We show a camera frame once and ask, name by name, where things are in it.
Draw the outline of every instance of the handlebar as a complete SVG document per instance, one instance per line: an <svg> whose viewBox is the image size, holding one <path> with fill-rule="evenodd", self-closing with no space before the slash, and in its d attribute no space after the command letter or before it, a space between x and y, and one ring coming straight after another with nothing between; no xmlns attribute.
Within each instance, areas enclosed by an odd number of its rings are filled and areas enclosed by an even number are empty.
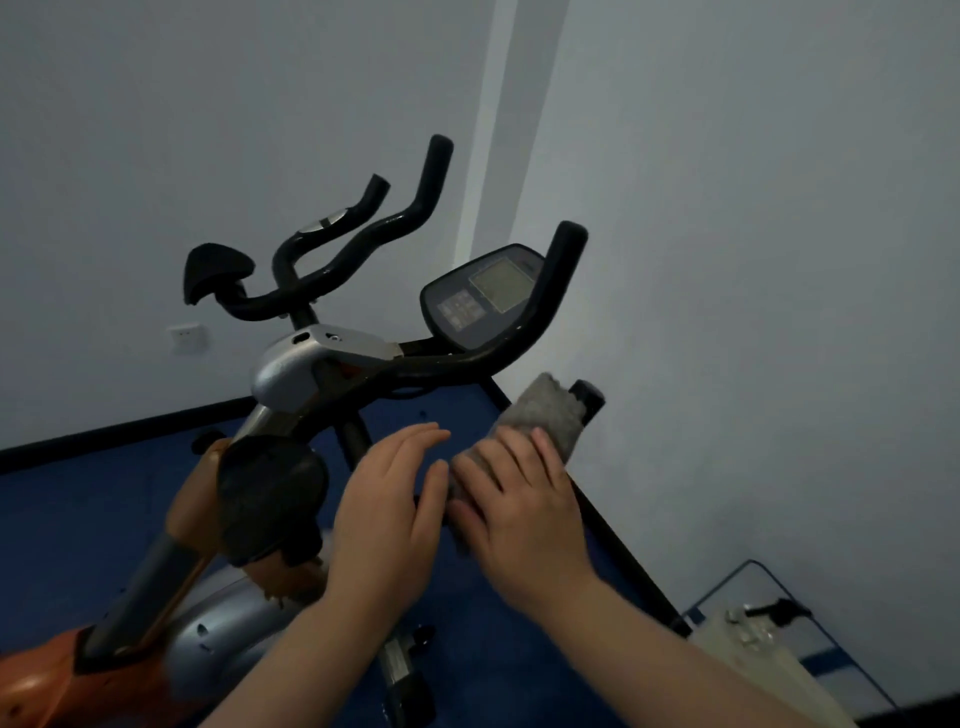
<svg viewBox="0 0 960 728"><path fill-rule="evenodd" d="M453 142L445 136L435 134L431 137L430 146L427 149L417 195L406 209L366 226L354 235L327 265L319 271L298 279L290 286L278 288L264 296L248 298L243 286L235 282L215 291L217 302L227 310L227 313L242 321L265 321L309 305L313 300L343 285L377 248L410 234L427 221L440 200L452 156ZM373 185L374 180L371 180L367 188L368 193L371 192ZM312 243L305 243L304 246L306 246L304 252L316 247ZM296 243L291 243L284 257L290 254L290 250L295 249ZM280 275L285 277L288 273L284 270Z"/></svg>
<svg viewBox="0 0 960 728"><path fill-rule="evenodd" d="M345 381L318 381L322 396L300 419L293 436L308 441L333 425L338 415L359 410L402 387L466 384L513 364L553 321L587 239L587 230L581 225L563 221L557 226L523 311L510 328L479 349L440 356L399 357ZM314 375L323 378L321 372Z"/></svg>
<svg viewBox="0 0 960 728"><path fill-rule="evenodd" d="M380 209L390 183L373 175L360 202L325 217L317 227L300 230L283 242L274 253L274 280L280 288L291 288L300 281L294 265L304 255L368 222Z"/></svg>

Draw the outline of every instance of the blue floor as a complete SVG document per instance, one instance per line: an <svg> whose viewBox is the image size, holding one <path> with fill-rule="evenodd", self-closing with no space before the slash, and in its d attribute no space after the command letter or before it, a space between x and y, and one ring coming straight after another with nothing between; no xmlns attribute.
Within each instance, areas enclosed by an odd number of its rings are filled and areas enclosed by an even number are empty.
<svg viewBox="0 0 960 728"><path fill-rule="evenodd" d="M478 386L417 400L380 401L363 411L377 440L404 425L437 421L453 432L435 456L449 458L483 437L498 412ZM240 421L224 423L232 434ZM163 525L174 493L193 468L196 431L156 438L0 476L0 652L44 642L91 623L124 587ZM319 520L330 527L348 468L331 432L314 448L330 470ZM637 594L588 533L598 572L639 604ZM433 580L407 617L437 637L417 664L433 689L438 728L621 725L525 618L492 591L476 564L444 533ZM383 683L369 670L338 726L386 725Z"/></svg>

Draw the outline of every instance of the exercise bike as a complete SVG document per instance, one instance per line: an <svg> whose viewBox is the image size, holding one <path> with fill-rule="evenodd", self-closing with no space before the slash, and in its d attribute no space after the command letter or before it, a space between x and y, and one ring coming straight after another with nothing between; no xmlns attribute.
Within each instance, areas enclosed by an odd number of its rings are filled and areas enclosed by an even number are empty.
<svg viewBox="0 0 960 728"><path fill-rule="evenodd" d="M243 253L214 243L190 252L186 303L213 295L231 316L289 317L294 332L254 366L256 406L236 435L202 442L163 531L104 618L0 658L0 726L176 725L221 698L323 593L330 543L316 517L328 477L308 443L332 427L354 469L372 444L362 407L491 376L546 331L587 242L570 222L557 227L546 257L511 245L426 285L430 338L395 343L318 320L312 303L426 222L452 153L449 139L433 136L413 203L367 225L303 278L298 259L368 223L390 185L374 175L356 205L296 232L274 255L269 294L247 295L242 281L254 263ZM217 556L229 566L201 579ZM422 640L394 634L380 651L397 728L434 715L410 658Z"/></svg>

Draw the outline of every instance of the fingers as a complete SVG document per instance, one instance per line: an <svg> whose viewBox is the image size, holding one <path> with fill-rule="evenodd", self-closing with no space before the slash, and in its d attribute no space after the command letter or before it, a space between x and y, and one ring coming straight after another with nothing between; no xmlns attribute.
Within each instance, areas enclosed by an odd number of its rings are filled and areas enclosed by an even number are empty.
<svg viewBox="0 0 960 728"><path fill-rule="evenodd" d="M460 484L480 506L480 510L489 515L496 507L497 500L502 497L496 483L473 462L469 455L462 453L453 458L453 472Z"/></svg>
<svg viewBox="0 0 960 728"><path fill-rule="evenodd" d="M453 524L460 529L470 552L480 563L482 569L490 562L490 531L480 515L469 503L452 500L446 505L446 513Z"/></svg>
<svg viewBox="0 0 960 728"><path fill-rule="evenodd" d="M414 479L423 464L423 456L449 436L450 431L447 429L425 429L411 434L396 451L394 460L387 469L387 479L403 490L409 490L412 495Z"/></svg>
<svg viewBox="0 0 960 728"><path fill-rule="evenodd" d="M573 497L573 485L570 483L569 475L566 474L564 461L561 459L557 449L553 447L550 436L541 428L537 427L534 429L532 437L534 445L537 447L537 452L539 452L540 457L543 458L543 465L546 466L546 473L550 478L551 485L553 485L559 493Z"/></svg>
<svg viewBox="0 0 960 728"><path fill-rule="evenodd" d="M421 432L436 430L439 429L437 423L421 423L419 425L409 425L403 429L397 430L392 435L387 435L387 437L380 440L376 445L370 448L368 457L365 458L370 460L376 466L376 469L380 473L385 473L390 469L390 466L394 462L397 451L406 442L409 438L417 435Z"/></svg>
<svg viewBox="0 0 960 728"><path fill-rule="evenodd" d="M487 461L504 493L510 493L526 485L526 478L520 472L510 451L503 447L502 443L496 440L481 440L473 447Z"/></svg>
<svg viewBox="0 0 960 728"><path fill-rule="evenodd" d="M449 478L450 471L446 463L438 460L430 466L423 479L423 491L420 493L417 515L414 516L412 538L414 543L431 551L436 551L440 542Z"/></svg>
<svg viewBox="0 0 960 728"><path fill-rule="evenodd" d="M512 427L500 427L496 431L496 439L510 451L530 485L535 488L551 487L540 454L526 435Z"/></svg>

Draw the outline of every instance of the electrical outlet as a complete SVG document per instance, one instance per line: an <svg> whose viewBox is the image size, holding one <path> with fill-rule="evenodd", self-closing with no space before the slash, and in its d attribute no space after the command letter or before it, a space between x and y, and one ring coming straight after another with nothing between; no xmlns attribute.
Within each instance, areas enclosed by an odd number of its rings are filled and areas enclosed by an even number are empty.
<svg viewBox="0 0 960 728"><path fill-rule="evenodd" d="M167 327L167 334L175 354L202 353L208 343L206 327L203 324L177 324Z"/></svg>

